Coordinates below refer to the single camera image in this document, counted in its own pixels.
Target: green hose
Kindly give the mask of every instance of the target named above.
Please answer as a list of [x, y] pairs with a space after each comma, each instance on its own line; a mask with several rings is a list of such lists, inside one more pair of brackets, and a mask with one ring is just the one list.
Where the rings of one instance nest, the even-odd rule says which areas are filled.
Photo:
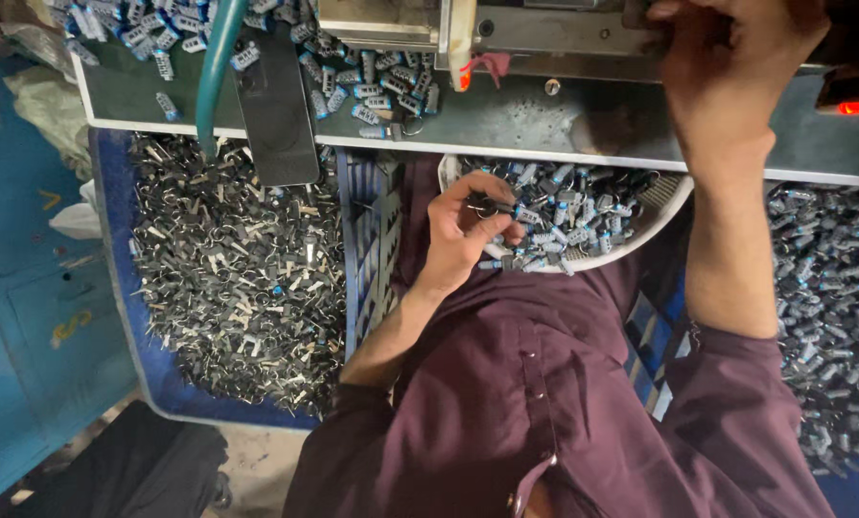
[[225, 67], [232, 57], [234, 41], [244, 21], [247, 0], [220, 0], [219, 10], [212, 24], [212, 35], [206, 48], [202, 63], [202, 76], [199, 77], [197, 93], [197, 136], [199, 145], [206, 153], [206, 159], [215, 159], [215, 106], [219, 102], [221, 79]]

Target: metal workbench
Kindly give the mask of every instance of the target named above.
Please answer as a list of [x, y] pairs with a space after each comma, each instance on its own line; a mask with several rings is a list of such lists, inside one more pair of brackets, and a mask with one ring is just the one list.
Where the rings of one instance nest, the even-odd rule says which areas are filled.
[[[100, 67], [82, 67], [75, 59], [91, 125], [195, 134], [201, 54], [175, 52], [178, 78], [164, 83], [154, 66], [136, 62], [121, 45], [99, 52]], [[446, 84], [444, 75], [437, 79]], [[362, 123], [347, 115], [353, 102], [347, 100], [341, 112], [314, 124], [315, 140], [347, 147], [685, 171], [660, 85], [562, 79], [558, 94], [549, 97], [544, 83], [542, 77], [505, 77], [502, 89], [496, 90], [489, 77], [476, 75], [466, 93], [443, 87], [440, 114], [426, 116], [422, 130], [401, 142], [360, 138]], [[768, 159], [767, 178], [859, 185], [859, 117], [815, 112], [821, 86], [821, 77], [796, 77], [782, 96], [772, 119], [778, 143]], [[180, 106], [180, 124], [164, 121], [154, 104], [154, 93], [160, 90]], [[246, 137], [231, 76], [222, 86], [216, 123], [216, 135]], [[589, 141], [606, 135], [614, 135], [609, 140], [615, 144], [600, 143], [599, 148], [612, 151], [596, 154]]]

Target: hand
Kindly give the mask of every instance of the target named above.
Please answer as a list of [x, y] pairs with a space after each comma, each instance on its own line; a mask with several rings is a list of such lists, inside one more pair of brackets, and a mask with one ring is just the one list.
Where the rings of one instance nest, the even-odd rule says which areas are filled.
[[416, 287], [441, 298], [464, 284], [484, 245], [494, 236], [502, 233], [507, 242], [517, 244], [525, 235], [522, 225], [508, 214], [479, 218], [463, 203], [471, 193], [516, 203], [507, 182], [483, 171], [466, 174], [429, 203], [429, 252]]
[[662, 82], [696, 182], [726, 189], [747, 170], [761, 181], [768, 120], [829, 30], [822, 0], [660, 0], [648, 17], [674, 24]]

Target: blue plastic bin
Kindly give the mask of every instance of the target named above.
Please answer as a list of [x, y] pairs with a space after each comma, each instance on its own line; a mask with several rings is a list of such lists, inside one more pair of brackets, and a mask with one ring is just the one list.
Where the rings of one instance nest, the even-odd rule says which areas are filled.
[[[91, 152], [94, 179], [107, 263], [132, 359], [142, 391], [151, 408], [166, 418], [219, 425], [222, 423], [273, 426], [310, 430], [320, 421], [277, 408], [269, 399], [258, 405], [213, 397], [195, 385], [185, 383], [174, 365], [175, 353], [162, 348], [162, 340], [146, 333], [149, 311], [141, 295], [138, 271], [129, 255], [128, 240], [138, 220], [134, 186], [138, 172], [128, 161], [132, 134], [126, 131], [92, 129]], [[397, 235], [390, 232], [388, 218], [395, 216], [396, 195], [389, 196], [390, 182], [370, 163], [352, 163], [343, 149], [337, 149], [341, 209], [344, 218], [344, 245], [347, 250], [347, 355], [371, 324], [380, 320], [391, 300], [387, 278], [394, 264]], [[373, 207], [362, 210], [355, 204]], [[385, 304], [372, 304], [378, 300]]]

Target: metal plate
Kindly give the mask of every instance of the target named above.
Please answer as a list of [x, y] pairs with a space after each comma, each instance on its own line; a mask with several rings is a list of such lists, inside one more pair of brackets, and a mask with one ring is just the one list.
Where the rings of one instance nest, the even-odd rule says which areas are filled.
[[275, 34], [256, 33], [260, 60], [237, 77], [247, 138], [264, 185], [311, 183], [320, 174], [302, 73], [289, 30], [289, 25], [280, 23]]

